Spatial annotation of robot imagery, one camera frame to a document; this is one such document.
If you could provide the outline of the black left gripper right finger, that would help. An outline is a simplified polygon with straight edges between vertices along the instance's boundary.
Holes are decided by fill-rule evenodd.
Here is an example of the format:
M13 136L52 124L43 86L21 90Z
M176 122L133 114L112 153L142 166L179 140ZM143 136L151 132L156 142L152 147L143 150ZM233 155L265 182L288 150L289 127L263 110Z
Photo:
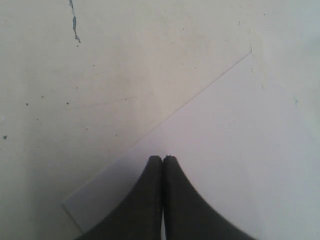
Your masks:
M252 240L196 191L176 157L162 165L162 206L167 240Z

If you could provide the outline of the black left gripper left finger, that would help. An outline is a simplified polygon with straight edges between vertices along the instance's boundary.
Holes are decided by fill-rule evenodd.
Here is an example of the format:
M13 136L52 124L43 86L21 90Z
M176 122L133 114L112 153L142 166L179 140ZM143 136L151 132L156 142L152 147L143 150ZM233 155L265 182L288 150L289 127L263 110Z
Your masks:
M160 240L162 227L162 167L149 157L138 181L124 200L79 240Z

